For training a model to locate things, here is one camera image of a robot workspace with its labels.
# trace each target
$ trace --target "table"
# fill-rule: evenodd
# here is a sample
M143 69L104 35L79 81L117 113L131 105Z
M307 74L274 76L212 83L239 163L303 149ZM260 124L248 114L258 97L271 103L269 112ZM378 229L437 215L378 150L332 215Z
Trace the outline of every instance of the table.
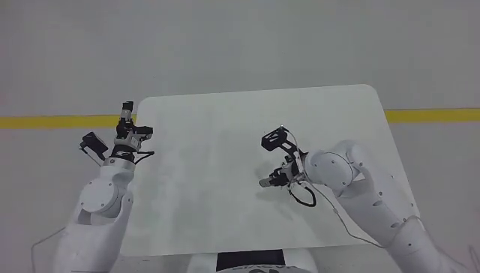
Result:
M154 128L142 150L155 155L137 166L130 184L125 256L361 244L320 195L318 206L307 208L286 189L258 185L285 155L260 146L279 125L294 133L303 151L359 141L415 202L380 100L368 85L149 97L139 105L137 125ZM309 199L301 191L295 194ZM337 207L352 233L369 239Z

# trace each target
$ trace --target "yellow floor stripe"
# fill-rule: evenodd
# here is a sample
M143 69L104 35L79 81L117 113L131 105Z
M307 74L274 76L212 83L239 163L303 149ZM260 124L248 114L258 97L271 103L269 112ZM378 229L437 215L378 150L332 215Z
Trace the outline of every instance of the yellow floor stripe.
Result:
M480 109L386 110L388 123L480 122Z
M480 109L396 109L385 116L390 124L480 122ZM0 117L0 129L114 128L118 120L118 115Z

